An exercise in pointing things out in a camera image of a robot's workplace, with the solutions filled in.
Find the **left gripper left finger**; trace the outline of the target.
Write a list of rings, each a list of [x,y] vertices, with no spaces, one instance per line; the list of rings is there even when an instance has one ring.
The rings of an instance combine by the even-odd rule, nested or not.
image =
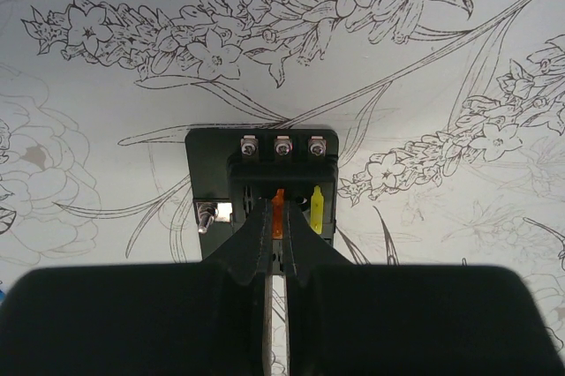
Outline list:
[[[4,375],[268,375],[272,206],[200,262],[45,267],[1,305]]]

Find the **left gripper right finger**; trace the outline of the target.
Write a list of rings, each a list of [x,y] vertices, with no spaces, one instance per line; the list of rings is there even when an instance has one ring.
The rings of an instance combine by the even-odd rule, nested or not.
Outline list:
[[[523,279],[505,267],[356,265],[284,212],[291,375],[561,375]]]

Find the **orange blade fuse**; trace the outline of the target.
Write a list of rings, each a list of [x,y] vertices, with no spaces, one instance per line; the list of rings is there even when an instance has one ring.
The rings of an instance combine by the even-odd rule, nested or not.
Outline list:
[[[284,212],[284,193],[285,190],[280,188],[276,191],[272,198],[272,239],[281,240],[283,238],[283,212]]]

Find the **yellow blade fuse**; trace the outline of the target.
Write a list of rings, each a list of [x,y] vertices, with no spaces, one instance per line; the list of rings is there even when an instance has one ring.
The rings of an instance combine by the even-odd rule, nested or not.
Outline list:
[[[323,231],[324,197],[319,185],[313,188],[310,206],[310,227],[318,235]]]

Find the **black fuse box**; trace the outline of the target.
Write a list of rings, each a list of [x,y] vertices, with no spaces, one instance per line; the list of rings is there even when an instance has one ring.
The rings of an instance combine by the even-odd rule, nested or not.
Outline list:
[[[199,128],[185,137],[202,258],[240,229],[255,203],[280,188],[310,221],[313,188],[324,197],[323,231],[334,243],[339,138],[327,127]]]

